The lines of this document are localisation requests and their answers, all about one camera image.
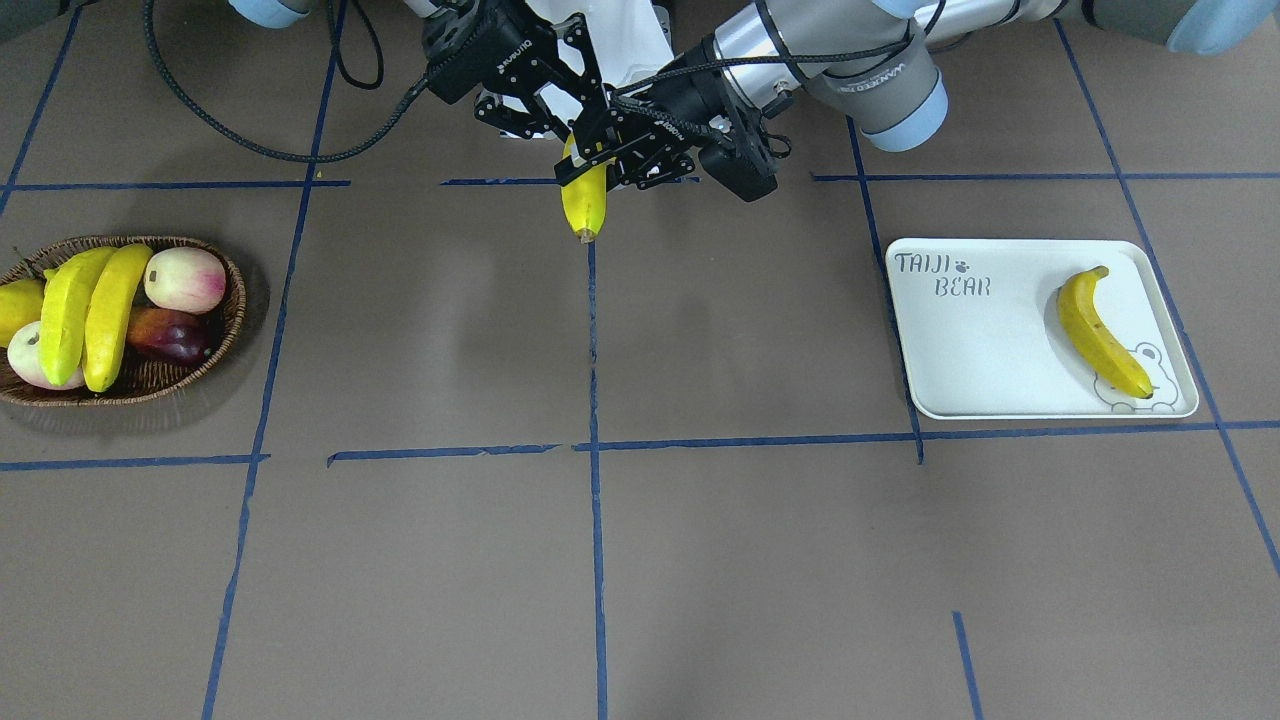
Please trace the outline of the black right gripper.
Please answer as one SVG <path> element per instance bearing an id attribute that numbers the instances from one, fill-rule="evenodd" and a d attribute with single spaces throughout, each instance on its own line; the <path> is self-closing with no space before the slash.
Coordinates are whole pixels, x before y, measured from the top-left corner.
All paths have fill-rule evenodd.
<path id="1" fill-rule="evenodd" d="M 526 1 L 452 1 L 422 22 L 426 88 L 456 104 L 481 86 L 526 100 L 561 79 L 553 24 Z"/>

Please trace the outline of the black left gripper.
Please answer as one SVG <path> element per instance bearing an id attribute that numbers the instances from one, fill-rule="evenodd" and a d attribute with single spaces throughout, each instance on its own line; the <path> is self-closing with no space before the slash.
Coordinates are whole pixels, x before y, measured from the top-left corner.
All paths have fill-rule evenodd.
<path id="1" fill-rule="evenodd" d="M 682 143 L 733 150 L 732 135 L 710 126 L 724 113 L 723 69 L 735 64 L 733 60 L 677 60 L 644 79 L 612 85 L 609 101 L 586 17 L 568 15 L 549 26 L 549 31 L 553 38 L 540 49 L 541 73 L 549 86 L 580 105 L 573 115 L 554 114 L 550 120 L 550 132 L 564 141 L 556 164 L 559 187 L 568 187 L 595 170 L 603 173 L 605 187 L 618 187 L 617 158 L 625 143 L 643 135 L 640 120 L 671 123 Z M 563 45 L 579 54 L 581 70 L 561 58 Z M 612 109 L 620 111 L 621 118 L 613 122 L 611 131 Z"/>

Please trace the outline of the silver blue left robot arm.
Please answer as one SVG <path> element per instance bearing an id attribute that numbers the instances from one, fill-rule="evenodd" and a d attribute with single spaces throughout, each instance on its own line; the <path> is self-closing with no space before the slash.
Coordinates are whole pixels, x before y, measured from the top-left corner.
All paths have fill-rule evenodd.
<path id="1" fill-rule="evenodd" d="M 776 190 L 786 138 L 765 123 L 809 94 L 854 119 L 886 152 L 924 143 L 948 95 L 931 45 L 1047 19 L 1216 55 L 1238 45 L 1275 1 L 754 1 L 654 76 L 612 85 L 585 110 L 561 184 L 605 167 L 645 190 L 695 167 L 750 202 Z"/>

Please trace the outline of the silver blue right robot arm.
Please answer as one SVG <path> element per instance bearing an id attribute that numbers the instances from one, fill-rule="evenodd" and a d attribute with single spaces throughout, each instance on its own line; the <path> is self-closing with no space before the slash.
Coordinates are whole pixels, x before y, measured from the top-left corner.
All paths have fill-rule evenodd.
<path id="1" fill-rule="evenodd" d="M 49 23 L 76 9 L 100 1 L 1 1 L 3 44 Z M 604 82 L 589 36 L 588 19 L 573 13 L 561 23 L 552 23 L 526 1 L 406 1 L 422 17 L 422 50 L 426 68 L 388 119 L 369 138 L 339 152 L 297 154 L 266 147 L 246 138 L 218 120 L 180 87 L 165 63 L 155 28 L 157 1 L 143 1 L 143 38 L 151 61 L 165 86 L 201 122 L 223 137 L 265 158 L 292 163 L 334 163 L 365 152 L 380 142 L 403 114 L 424 94 L 443 102 L 456 104 L 474 88 L 484 87 L 520 100 L 526 110 L 516 114 L 512 135 L 552 132 L 568 137 L 567 120 L 558 119 L 541 99 L 541 90 L 553 86 L 591 108 L 605 102 Z M 360 1 L 351 1 L 370 40 L 378 73 L 371 81 L 357 81 L 346 69 L 340 55 L 337 28 L 338 1 L 225 1 L 242 18 L 266 29 L 284 29 L 306 18 L 320 5 L 325 15 L 326 35 L 339 74 L 348 85 L 364 90 L 381 86 L 385 74 L 384 56 L 378 32 Z M 575 47 L 582 68 L 576 69 L 561 56 L 562 46 Z"/>

